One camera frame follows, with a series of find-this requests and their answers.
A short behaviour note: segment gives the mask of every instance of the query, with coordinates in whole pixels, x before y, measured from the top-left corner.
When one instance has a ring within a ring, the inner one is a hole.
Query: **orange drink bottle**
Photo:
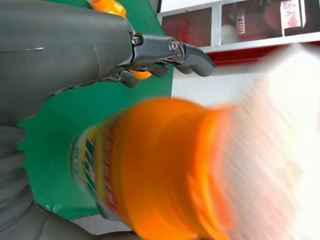
[[[75,136],[71,175],[143,239],[226,240],[232,222],[210,168],[230,109],[143,101]]]

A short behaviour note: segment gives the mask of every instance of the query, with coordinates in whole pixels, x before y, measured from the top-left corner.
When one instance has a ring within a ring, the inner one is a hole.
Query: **white frame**
[[[238,3],[245,0],[220,0],[212,3],[205,3],[187,8],[181,8],[172,11],[161,12],[158,14],[158,19],[162,24],[162,17],[181,14],[186,11],[195,11],[200,9],[212,8],[212,26],[211,26],[211,43],[211,46],[201,47],[205,53],[223,52],[242,49],[251,49],[269,47],[276,45],[285,45],[294,43],[307,43],[320,41],[320,32],[304,33],[293,36],[282,36],[267,38],[261,40],[235,42],[221,45],[221,26],[222,26],[222,7],[225,4]]]

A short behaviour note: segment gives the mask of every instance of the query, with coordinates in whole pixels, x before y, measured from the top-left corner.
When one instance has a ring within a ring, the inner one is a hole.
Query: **bottle label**
[[[112,153],[115,127],[119,114],[76,135],[72,142],[69,158],[72,180],[105,207],[109,219],[117,220],[118,214],[112,184]]]

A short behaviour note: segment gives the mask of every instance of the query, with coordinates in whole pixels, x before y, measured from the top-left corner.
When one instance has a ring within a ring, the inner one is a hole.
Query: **plastic bottle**
[[[318,240],[319,56],[276,54],[237,107],[139,103],[76,136],[71,172],[143,239]]]
[[[230,109],[140,102],[76,136],[71,174],[143,239],[225,240],[220,225],[230,224],[228,210],[210,166]]]

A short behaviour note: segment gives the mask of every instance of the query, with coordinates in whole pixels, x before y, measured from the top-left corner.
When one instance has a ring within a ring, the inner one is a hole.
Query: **glass door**
[[[220,45],[316,32],[319,0],[245,0],[221,7]]]

